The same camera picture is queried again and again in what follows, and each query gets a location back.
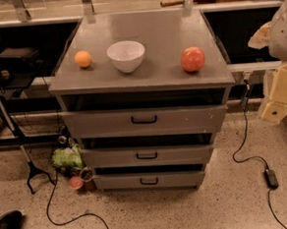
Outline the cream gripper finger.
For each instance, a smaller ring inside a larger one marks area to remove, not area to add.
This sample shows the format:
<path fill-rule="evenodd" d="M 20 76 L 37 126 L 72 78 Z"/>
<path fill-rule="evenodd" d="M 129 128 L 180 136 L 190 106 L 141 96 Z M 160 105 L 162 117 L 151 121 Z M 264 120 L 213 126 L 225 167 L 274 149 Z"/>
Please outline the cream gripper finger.
<path fill-rule="evenodd" d="M 269 123 L 280 123 L 287 116 L 287 63 L 265 72 L 263 92 L 259 117 Z"/>

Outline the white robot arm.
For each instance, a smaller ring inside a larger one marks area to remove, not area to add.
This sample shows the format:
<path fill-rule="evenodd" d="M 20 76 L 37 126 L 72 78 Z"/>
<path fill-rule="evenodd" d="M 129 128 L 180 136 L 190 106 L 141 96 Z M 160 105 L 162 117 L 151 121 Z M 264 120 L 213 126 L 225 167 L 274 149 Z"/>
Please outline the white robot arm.
<path fill-rule="evenodd" d="M 269 96 L 260 118 L 279 123 L 287 116 L 287 0 L 284 0 L 272 20 L 261 26 L 248 41 L 253 49 L 267 47 L 269 54 L 283 64 L 273 71 Z"/>

